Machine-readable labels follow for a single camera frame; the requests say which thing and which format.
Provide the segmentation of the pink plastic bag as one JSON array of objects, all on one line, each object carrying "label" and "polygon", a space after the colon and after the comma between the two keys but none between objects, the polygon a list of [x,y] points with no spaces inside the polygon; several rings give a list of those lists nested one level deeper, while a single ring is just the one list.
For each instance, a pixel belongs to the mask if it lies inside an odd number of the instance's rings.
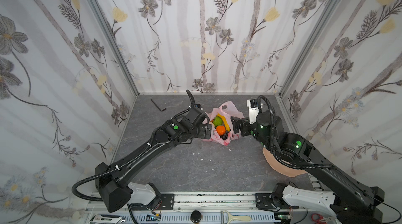
[{"label": "pink plastic bag", "polygon": [[207,115],[212,128],[210,138],[204,139],[204,141],[214,141],[223,146],[228,146],[232,140],[240,138],[240,133],[234,132],[231,117],[244,118],[244,114],[236,108],[232,101],[223,103],[219,108],[214,108]]}]

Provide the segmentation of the peach leaf-shaped plate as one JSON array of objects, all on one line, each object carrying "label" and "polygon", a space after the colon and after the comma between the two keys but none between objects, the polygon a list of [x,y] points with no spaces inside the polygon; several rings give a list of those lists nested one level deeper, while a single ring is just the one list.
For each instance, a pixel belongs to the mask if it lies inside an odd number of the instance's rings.
[{"label": "peach leaf-shaped plate", "polygon": [[263,155],[266,159],[266,161],[268,162],[268,164],[270,165],[270,167],[272,169],[274,169],[276,172],[285,175],[289,178],[295,178],[299,175],[302,174],[306,174],[307,172],[304,170],[295,170],[295,169],[291,169],[288,168],[282,164],[280,164],[275,158],[274,156],[265,148],[263,148]]}]

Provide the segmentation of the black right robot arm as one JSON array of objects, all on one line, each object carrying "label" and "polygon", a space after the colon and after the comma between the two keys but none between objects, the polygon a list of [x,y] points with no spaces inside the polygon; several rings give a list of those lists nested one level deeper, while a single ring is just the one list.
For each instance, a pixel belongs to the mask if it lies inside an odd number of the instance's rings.
[{"label": "black right robot arm", "polygon": [[379,187],[358,182],[325,158],[299,134],[284,131],[282,119],[264,96],[248,101],[248,118],[231,117],[234,133],[252,136],[281,165],[303,170],[328,187],[328,191],[297,190],[277,183],[273,203],[305,207],[333,216],[341,224],[380,224],[383,213],[378,206],[385,193]]}]

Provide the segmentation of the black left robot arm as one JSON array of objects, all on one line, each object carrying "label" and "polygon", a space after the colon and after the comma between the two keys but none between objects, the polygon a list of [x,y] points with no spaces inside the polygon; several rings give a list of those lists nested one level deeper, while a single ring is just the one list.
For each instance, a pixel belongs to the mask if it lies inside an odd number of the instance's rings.
[{"label": "black left robot arm", "polygon": [[99,164],[95,174],[72,186],[76,197],[103,202],[109,212],[134,203],[135,176],[149,163],[176,146],[190,145],[194,139],[209,139],[211,124],[207,114],[196,106],[190,91],[189,107],[153,130],[149,139],[124,158],[110,164]]}]

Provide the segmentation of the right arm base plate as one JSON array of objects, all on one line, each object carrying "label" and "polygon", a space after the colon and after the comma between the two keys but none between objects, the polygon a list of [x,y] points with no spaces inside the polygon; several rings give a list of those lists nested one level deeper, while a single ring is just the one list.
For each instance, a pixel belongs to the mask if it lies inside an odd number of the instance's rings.
[{"label": "right arm base plate", "polygon": [[256,193],[255,194],[256,208],[264,211],[282,211],[299,209],[299,206],[291,206],[286,203],[281,197],[272,193]]}]

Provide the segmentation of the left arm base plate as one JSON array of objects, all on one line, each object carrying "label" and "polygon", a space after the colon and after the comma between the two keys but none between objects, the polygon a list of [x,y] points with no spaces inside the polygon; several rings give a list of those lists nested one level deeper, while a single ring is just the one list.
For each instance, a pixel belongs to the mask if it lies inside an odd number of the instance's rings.
[{"label": "left arm base plate", "polygon": [[154,200],[148,205],[144,204],[129,204],[131,210],[134,211],[162,211],[162,210],[173,210],[174,207],[174,194],[161,194],[157,195]]}]

